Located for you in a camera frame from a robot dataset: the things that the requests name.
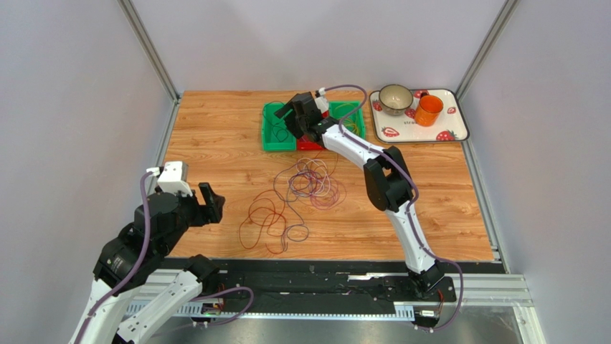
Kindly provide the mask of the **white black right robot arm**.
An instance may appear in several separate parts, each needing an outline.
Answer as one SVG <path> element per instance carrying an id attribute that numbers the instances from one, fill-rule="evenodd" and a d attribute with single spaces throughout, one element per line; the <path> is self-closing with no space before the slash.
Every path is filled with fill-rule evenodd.
<path id="1" fill-rule="evenodd" d="M 297 139 L 309 141 L 351 161 L 364 174 L 371 204 L 385 213 L 401 244 L 416 292 L 428 295 L 444 277 L 425 242 L 415 213 L 415 191 L 401 151 L 374 145 L 352 133 L 343 119 L 323 114 L 328 105 L 322 92 L 298 93 L 274 112 Z"/>

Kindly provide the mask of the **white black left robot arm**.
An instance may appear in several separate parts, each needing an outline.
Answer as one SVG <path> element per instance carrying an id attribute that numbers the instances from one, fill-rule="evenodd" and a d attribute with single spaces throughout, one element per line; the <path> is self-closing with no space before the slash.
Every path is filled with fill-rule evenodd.
<path id="1" fill-rule="evenodd" d="M 209 183 L 200 183 L 200 204 L 192 193 L 141 192 L 142 204 L 134 220 L 102 249 L 93 270 L 93 282 L 84 313 L 71 343 L 137 343 L 148 340 L 184 303 L 203 292 L 214 292 L 219 267 L 198 254 L 188 258 L 168 289 L 160 293 L 130 320 L 127 307 L 149 276 L 191 227 L 218 224 L 226 199 Z"/>

